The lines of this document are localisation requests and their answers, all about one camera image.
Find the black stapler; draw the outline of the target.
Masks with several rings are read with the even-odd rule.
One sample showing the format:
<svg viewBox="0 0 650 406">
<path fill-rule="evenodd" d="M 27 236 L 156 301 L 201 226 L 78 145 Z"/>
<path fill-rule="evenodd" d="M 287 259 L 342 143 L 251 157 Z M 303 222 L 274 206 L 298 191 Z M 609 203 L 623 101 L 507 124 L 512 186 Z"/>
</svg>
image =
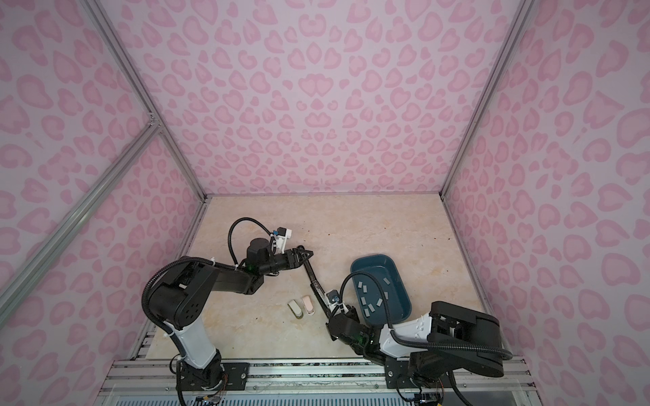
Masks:
<svg viewBox="0 0 650 406">
<path fill-rule="evenodd" d="M 318 281 L 318 278 L 316 276 L 316 273 L 311 265 L 310 261 L 304 262 L 304 268 L 306 270 L 306 274 L 309 278 L 310 281 L 310 287 L 313 292 L 313 294 L 316 297 L 316 300 L 318 304 L 320 305 L 321 309 L 323 310 L 324 314 L 326 317 L 330 317 L 332 315 L 332 312 L 328 308 L 328 303 L 326 299 L 326 291 L 324 290 L 323 286 L 320 284 Z"/>
</svg>

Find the pink small stapler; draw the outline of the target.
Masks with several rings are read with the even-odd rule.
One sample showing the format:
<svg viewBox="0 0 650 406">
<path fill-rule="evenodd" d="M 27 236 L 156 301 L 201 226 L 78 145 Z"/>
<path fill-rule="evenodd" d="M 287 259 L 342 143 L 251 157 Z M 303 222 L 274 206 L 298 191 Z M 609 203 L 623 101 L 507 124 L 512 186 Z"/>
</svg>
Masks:
<svg viewBox="0 0 650 406">
<path fill-rule="evenodd" d="M 305 295 L 301 298 L 301 301 L 306 314 L 308 314 L 308 316 L 313 315 L 315 313 L 315 307 L 313 301 L 311 300 L 311 296 Z"/>
</svg>

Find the beige small stapler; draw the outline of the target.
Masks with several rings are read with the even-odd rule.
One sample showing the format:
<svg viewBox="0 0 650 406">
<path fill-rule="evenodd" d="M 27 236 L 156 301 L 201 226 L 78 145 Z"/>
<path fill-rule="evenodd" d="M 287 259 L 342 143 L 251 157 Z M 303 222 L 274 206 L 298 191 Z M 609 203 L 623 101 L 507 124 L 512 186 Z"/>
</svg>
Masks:
<svg viewBox="0 0 650 406">
<path fill-rule="evenodd" d="M 304 312 L 301 309 L 301 306 L 294 299 L 288 302 L 288 307 L 296 319 L 299 320 L 303 318 Z"/>
</svg>

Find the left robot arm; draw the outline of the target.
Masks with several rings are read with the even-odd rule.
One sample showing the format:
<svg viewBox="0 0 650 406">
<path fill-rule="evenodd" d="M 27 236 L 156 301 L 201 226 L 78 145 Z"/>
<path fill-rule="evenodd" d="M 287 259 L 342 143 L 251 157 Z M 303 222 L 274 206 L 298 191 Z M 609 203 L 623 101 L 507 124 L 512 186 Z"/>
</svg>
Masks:
<svg viewBox="0 0 650 406">
<path fill-rule="evenodd" d="M 179 370 L 214 380 L 222 374 L 221 355 L 201 319 L 211 293 L 255 294 L 265 277 L 302 267 L 312 256 L 302 246 L 279 250 L 262 238 L 250 242 L 241 265 L 183 256 L 146 283 L 142 309 L 147 319 L 171 337 L 180 355 Z"/>
</svg>

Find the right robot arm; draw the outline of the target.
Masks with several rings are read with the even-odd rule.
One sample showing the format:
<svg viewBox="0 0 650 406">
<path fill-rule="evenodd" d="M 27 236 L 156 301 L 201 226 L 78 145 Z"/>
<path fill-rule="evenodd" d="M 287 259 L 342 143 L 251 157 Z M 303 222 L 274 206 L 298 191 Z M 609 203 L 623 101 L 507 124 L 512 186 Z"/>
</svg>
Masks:
<svg viewBox="0 0 650 406">
<path fill-rule="evenodd" d="M 412 379 L 432 381 L 459 369 L 501 378 L 504 362 L 513 359 L 502 344 L 497 318 L 443 301 L 433 302 L 415 321 L 382 326 L 366 326 L 355 308 L 340 305 L 326 328 L 334 341 L 376 365 L 405 360 Z"/>
</svg>

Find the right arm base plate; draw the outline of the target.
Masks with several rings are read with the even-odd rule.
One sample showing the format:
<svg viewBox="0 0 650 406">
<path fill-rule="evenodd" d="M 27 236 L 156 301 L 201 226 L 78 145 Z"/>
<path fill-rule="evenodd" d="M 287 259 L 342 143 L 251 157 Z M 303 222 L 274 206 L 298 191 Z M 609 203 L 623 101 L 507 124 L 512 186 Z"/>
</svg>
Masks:
<svg viewBox="0 0 650 406">
<path fill-rule="evenodd" d="M 415 389 L 417 385 L 409 372 L 408 359 L 388 358 L 384 366 L 384 376 L 387 389 Z"/>
</svg>

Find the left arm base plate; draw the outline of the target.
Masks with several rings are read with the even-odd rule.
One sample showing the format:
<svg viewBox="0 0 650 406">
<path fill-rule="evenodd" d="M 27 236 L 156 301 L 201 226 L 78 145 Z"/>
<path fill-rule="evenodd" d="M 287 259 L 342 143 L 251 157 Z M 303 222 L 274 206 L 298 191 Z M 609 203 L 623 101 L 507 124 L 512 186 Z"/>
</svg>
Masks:
<svg viewBox="0 0 650 406">
<path fill-rule="evenodd" d="M 251 365 L 244 362 L 217 362 L 198 369 L 181 361 L 176 388 L 189 392 L 244 391 Z"/>
</svg>

